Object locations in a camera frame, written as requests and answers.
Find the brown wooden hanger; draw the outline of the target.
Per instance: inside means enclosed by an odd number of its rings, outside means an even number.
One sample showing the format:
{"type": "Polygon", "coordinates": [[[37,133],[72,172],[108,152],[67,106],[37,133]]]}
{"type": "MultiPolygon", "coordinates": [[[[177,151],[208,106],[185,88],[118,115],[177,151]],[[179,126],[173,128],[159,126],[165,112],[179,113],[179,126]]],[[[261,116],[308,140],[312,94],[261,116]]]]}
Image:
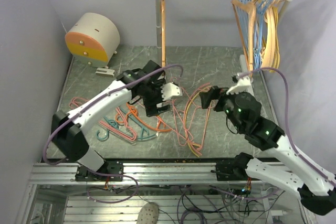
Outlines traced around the brown wooden hanger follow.
{"type": "Polygon", "coordinates": [[[161,0],[161,49],[162,49],[162,56],[161,56],[161,63],[162,67],[166,66],[166,34],[165,34],[165,0],[161,0]]]}

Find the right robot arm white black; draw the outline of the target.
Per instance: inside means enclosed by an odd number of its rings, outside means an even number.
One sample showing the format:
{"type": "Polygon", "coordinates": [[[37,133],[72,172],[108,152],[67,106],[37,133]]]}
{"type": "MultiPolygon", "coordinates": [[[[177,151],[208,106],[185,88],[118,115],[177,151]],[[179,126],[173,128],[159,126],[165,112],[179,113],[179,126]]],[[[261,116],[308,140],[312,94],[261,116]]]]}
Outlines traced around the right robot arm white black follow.
{"type": "Polygon", "coordinates": [[[259,159],[240,153],[231,167],[236,179],[256,178],[272,184],[300,200],[314,214],[324,216],[335,209],[335,174],[313,162],[290,143],[284,130],[261,116],[261,104],[248,92],[228,94],[225,88],[213,86],[200,93],[202,108],[213,100],[216,112],[228,120],[249,144],[282,162],[289,171],[267,165],[259,159]]]}

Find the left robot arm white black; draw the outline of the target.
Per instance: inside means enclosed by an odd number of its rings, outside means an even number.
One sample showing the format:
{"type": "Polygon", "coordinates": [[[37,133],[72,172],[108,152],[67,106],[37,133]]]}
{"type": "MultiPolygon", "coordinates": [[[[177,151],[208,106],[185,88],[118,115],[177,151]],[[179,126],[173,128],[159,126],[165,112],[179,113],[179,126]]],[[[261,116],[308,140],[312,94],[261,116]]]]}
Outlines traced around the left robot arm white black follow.
{"type": "Polygon", "coordinates": [[[107,112],[138,97],[143,101],[148,117],[167,111],[160,103],[180,95],[180,87],[167,83],[161,76],[164,70],[150,60],[143,68],[119,74],[102,92],[85,104],[65,113],[57,111],[52,117],[51,141],[71,162],[88,170],[94,180],[110,175],[108,162],[87,142],[86,134],[107,112]]]}

